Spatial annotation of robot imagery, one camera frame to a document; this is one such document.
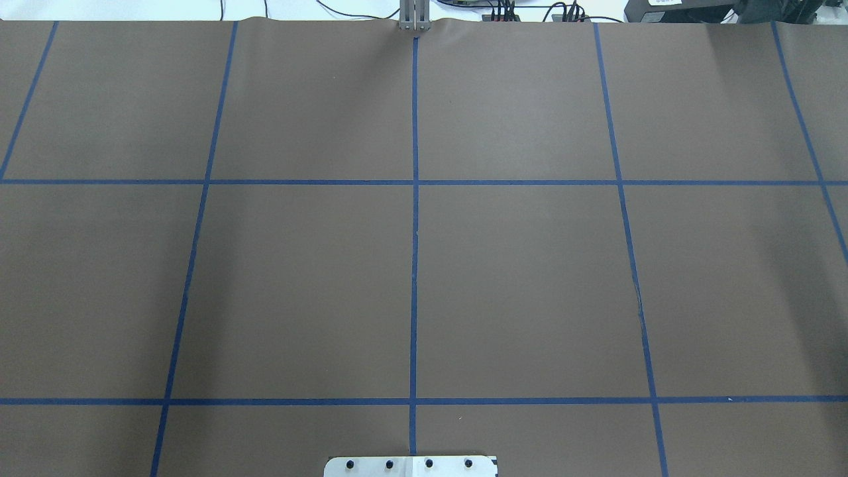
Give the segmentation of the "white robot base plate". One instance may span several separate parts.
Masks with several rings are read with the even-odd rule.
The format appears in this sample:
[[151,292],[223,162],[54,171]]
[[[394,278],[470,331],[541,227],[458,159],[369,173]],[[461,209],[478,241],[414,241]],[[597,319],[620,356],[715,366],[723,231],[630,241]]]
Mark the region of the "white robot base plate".
[[338,456],[324,476],[498,476],[497,458],[484,455]]

